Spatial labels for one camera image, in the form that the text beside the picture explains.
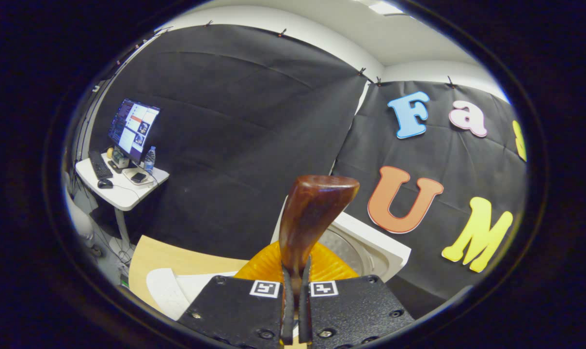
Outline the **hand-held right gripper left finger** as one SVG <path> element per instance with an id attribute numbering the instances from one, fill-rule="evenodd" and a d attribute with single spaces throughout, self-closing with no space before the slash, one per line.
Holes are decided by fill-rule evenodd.
<path id="1" fill-rule="evenodd" d="M 240 349 L 291 345 L 294 292 L 279 243 L 265 247 L 235 276 L 213 276 L 178 323 Z"/>

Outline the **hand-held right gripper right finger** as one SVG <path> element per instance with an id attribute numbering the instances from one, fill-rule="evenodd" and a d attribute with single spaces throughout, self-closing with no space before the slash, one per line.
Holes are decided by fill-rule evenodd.
<path id="1" fill-rule="evenodd" d="M 309 349 L 349 349 L 413 323 L 376 275 L 358 275 L 321 243 L 311 249 L 300 289 L 300 342 Z"/>

